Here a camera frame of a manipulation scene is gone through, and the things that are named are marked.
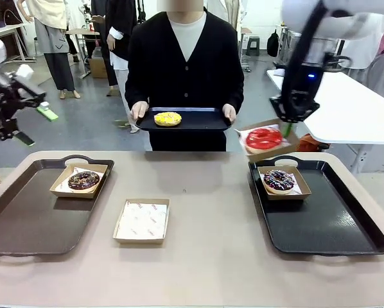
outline donut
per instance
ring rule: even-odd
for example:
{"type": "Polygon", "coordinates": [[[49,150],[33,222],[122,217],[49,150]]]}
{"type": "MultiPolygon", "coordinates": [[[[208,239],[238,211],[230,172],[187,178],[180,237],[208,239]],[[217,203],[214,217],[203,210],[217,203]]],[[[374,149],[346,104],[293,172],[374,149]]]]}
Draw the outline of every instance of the donut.
{"type": "Polygon", "coordinates": [[[272,194],[289,194],[295,186],[292,176],[280,170],[266,172],[263,182],[272,194]]]}
{"type": "Polygon", "coordinates": [[[156,114],[153,118],[155,119],[156,125],[165,127],[177,126],[182,120],[180,114],[176,112],[162,112],[156,114]]]}
{"type": "Polygon", "coordinates": [[[246,149],[252,154],[260,154],[266,150],[280,146],[283,136],[275,128],[258,128],[252,130],[246,138],[246,149]]]}
{"type": "Polygon", "coordinates": [[[71,176],[68,180],[68,187],[82,193],[85,190],[90,191],[99,181],[100,176],[95,172],[84,171],[71,176]]]}

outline donut box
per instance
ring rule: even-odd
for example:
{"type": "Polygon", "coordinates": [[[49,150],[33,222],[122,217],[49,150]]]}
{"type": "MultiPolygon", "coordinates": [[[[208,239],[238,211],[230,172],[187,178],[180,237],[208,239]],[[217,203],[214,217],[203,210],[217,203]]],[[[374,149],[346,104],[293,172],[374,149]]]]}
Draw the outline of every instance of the donut box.
{"type": "Polygon", "coordinates": [[[107,169],[107,165],[69,164],[49,190],[57,197],[93,199],[107,169]],[[92,171],[93,173],[96,173],[99,176],[98,183],[93,185],[90,189],[84,189],[81,191],[67,189],[67,180],[77,171],[92,171]]]}
{"type": "Polygon", "coordinates": [[[276,130],[280,130],[282,125],[283,125],[283,122],[280,119],[274,119],[274,120],[269,120],[269,121],[261,122],[258,124],[246,126],[244,128],[241,128],[238,131],[241,147],[246,153],[250,162],[260,162],[261,160],[268,159],[271,157],[276,157],[279,155],[296,152],[296,148],[299,145],[300,140],[296,136],[293,130],[290,132],[289,136],[283,139],[282,143],[278,146],[275,146],[268,150],[262,150],[256,154],[253,154],[248,150],[247,144],[246,144],[246,138],[252,131],[258,128],[273,128],[276,130]]]}
{"type": "Polygon", "coordinates": [[[310,188],[308,187],[306,181],[303,179],[303,176],[299,170],[294,166],[275,166],[275,167],[258,167],[259,175],[262,181],[262,185],[265,188],[268,199],[271,201],[278,200],[305,200],[308,196],[312,194],[310,188]],[[290,194],[273,194],[266,188],[266,183],[263,181],[263,175],[269,171],[280,170],[284,171],[290,175],[293,175],[295,180],[295,187],[290,194]]]}
{"type": "Polygon", "coordinates": [[[120,244],[162,244],[169,219],[169,199],[127,199],[113,238],[120,244]]]}

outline yellow frosted donut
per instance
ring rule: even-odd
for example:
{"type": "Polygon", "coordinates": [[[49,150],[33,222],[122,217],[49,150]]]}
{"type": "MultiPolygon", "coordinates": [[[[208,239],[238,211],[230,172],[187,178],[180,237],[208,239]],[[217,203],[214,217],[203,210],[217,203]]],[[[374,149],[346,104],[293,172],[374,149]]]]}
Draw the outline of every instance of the yellow frosted donut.
{"type": "Polygon", "coordinates": [[[162,112],[155,115],[154,118],[157,125],[166,127],[177,126],[182,120],[180,114],[176,112],[162,112]]]}

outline brown tray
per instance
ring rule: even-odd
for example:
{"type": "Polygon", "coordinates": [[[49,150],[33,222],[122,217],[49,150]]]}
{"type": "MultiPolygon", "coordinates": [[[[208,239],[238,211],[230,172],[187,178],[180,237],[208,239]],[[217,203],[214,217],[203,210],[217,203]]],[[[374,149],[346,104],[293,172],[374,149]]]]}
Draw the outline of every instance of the brown tray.
{"type": "Polygon", "coordinates": [[[0,197],[0,255],[70,252],[78,244],[113,166],[113,160],[81,155],[33,162],[0,197]],[[76,158],[108,166],[93,199],[57,198],[49,191],[65,169],[65,162],[76,158]]]}

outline person's hand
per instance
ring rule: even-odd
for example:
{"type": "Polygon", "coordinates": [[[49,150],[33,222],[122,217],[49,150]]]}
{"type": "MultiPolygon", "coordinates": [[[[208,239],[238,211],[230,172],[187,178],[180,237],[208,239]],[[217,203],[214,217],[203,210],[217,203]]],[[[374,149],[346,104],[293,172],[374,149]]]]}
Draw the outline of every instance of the person's hand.
{"type": "Polygon", "coordinates": [[[28,21],[28,22],[33,22],[33,17],[30,16],[30,15],[24,15],[24,18],[25,18],[25,20],[28,21]]]}
{"type": "Polygon", "coordinates": [[[235,107],[233,107],[230,104],[225,104],[222,108],[222,112],[225,115],[225,117],[231,122],[235,122],[236,120],[236,110],[235,107]]]}
{"type": "Polygon", "coordinates": [[[115,38],[111,34],[108,34],[107,43],[109,50],[112,51],[115,49],[115,38]]]}
{"type": "Polygon", "coordinates": [[[104,24],[105,18],[104,16],[95,15],[95,16],[92,16],[92,22],[95,22],[97,24],[104,24]]]}
{"type": "Polygon", "coordinates": [[[130,114],[132,116],[132,119],[135,121],[139,118],[143,118],[145,116],[145,112],[147,112],[149,109],[149,105],[145,101],[138,101],[133,105],[130,114]]]}

